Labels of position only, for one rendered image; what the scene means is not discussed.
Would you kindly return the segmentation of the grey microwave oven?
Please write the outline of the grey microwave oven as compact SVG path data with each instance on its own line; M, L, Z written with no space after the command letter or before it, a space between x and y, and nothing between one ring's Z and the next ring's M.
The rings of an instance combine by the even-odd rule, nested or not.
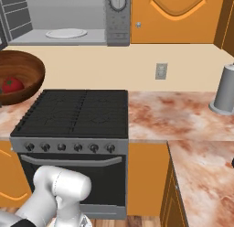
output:
M0 0L7 45L111 46L130 44L131 0ZM78 28L81 38L48 38L50 30Z

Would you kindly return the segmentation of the grey wall socket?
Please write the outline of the grey wall socket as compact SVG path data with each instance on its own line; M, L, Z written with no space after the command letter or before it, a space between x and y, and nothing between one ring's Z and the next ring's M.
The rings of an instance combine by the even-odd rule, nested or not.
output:
M156 64L155 78L157 80L164 80L166 78L166 73L167 73L167 64L166 63L157 63Z

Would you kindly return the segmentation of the white microwave turntable plate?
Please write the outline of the white microwave turntable plate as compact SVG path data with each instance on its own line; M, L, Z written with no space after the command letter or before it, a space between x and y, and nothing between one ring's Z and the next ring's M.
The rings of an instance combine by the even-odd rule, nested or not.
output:
M87 30L78 29L78 28L62 28L50 30L46 33L48 38L55 39L69 39L69 38L81 38L88 34Z

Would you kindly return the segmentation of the black oven door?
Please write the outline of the black oven door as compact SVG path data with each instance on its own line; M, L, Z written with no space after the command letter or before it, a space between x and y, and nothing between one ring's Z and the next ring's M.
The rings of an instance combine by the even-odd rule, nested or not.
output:
M79 172L91 180L91 192L89 197L82 204L94 205L125 205L125 158L126 156L118 155L98 155L98 154L46 154L46 153L27 153L19 154L19 160L25 172L27 182L31 191L35 186L33 177L40 165L34 165L23 161L20 156L39 159L59 159L59 160L105 160L114 157L122 157L122 163L108 167L63 167L68 170Z

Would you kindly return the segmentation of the red tomato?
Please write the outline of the red tomato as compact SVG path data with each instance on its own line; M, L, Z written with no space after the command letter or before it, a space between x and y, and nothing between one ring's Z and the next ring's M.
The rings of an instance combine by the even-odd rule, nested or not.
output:
M2 85L3 93L17 92L24 89L24 84L17 78L9 77Z

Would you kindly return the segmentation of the orange corner base cupboard door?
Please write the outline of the orange corner base cupboard door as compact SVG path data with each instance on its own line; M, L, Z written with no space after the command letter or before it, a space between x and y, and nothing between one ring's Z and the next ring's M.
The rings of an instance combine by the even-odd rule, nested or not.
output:
M168 164L160 222L161 227L188 227L172 160Z

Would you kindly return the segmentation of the orange corner wall cupboard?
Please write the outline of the orange corner wall cupboard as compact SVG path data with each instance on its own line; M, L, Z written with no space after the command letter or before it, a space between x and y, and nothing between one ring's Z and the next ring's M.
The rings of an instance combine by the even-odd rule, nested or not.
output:
M234 0L223 0L214 45L234 57Z

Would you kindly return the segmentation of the orange base cupboard panel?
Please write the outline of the orange base cupboard panel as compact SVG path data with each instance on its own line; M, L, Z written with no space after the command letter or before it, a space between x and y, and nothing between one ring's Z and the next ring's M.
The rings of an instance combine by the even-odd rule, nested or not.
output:
M129 144L128 215L159 215L168 162L169 154L166 144Z

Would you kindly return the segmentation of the orange wall cupboard door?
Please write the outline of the orange wall cupboard door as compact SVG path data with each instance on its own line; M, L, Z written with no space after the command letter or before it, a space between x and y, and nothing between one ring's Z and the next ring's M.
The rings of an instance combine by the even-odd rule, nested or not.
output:
M222 4L223 0L132 0L131 42L212 43Z

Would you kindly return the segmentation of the brown wooden bowl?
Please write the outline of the brown wooden bowl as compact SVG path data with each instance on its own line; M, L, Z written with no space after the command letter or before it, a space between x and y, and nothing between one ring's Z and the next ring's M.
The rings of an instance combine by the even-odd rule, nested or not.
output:
M12 105L32 97L45 79L45 65L36 56L18 50L0 51L0 103ZM4 93L4 82L16 78L24 85L23 90Z

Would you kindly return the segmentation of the black and grey stove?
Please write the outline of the black and grey stove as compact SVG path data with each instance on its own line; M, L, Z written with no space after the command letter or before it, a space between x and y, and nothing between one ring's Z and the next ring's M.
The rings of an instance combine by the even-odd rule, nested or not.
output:
M126 218L128 162L128 92L126 90L44 90L10 134L13 150L19 154L98 154L125 158L125 205L82 204L81 209L92 219L123 220ZM35 148L27 151L25 143ZM50 145L44 152L41 145ZM58 144L66 146L58 151ZM74 150L81 144L80 152ZM96 144L99 150L90 151ZM115 151L106 150L108 144Z

